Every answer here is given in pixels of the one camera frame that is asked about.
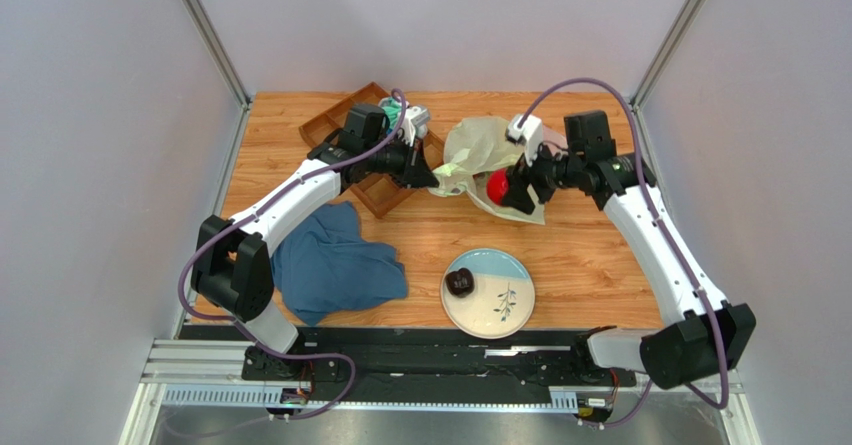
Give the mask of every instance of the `blue and white plate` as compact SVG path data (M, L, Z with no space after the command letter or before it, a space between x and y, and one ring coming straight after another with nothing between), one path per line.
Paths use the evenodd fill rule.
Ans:
M460 268L473 273L473 292L459 298L441 279L441 303L450 320L474 337L508 337L527 323L535 305L535 288L529 272L515 257L479 248L461 254L444 272Z

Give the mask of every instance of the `green object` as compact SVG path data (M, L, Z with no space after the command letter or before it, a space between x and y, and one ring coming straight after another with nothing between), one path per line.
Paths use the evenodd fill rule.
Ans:
M402 110L402 105L396 100L388 100L388 103L382 107L382 110L385 111L385 115L390 120L390 128L388 129L388 132L390 132L399 119L399 112Z

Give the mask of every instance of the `wooden tray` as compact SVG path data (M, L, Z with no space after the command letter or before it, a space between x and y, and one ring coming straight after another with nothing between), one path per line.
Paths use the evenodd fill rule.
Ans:
M379 100L389 95L390 93L372 82L299 127L299 135L309 147L316 147L335 129L343 128L346 115L353 105L356 103L378 105ZM444 141L431 130L423 139L423 155L426 157L429 168L433 170L444 163ZM352 186L351 190L376 218L382 218L417 191L401 188L393 183L390 177L381 174L370 175L366 180Z

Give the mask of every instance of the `plastic bag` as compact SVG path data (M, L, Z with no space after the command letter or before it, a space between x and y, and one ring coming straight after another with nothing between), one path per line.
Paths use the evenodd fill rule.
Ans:
M444 165L432 172L438 178L433 195L452 197L467 193L477 207L507 220L544 225L544 205L536 203L532 215L495 205L486 193L491 174L515 164L523 147L506 140L509 122L500 117L465 118L450 130L444 143ZM529 189L532 197L535 193Z

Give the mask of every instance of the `white wall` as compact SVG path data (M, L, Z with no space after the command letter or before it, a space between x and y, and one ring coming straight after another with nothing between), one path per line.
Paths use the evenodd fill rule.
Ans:
M238 118L180 0L0 0L0 442L113 444Z
M852 0L707 0L645 107L690 248L757 330L765 444L852 434Z
M202 0L250 93L542 90L590 75L629 94L684 0Z

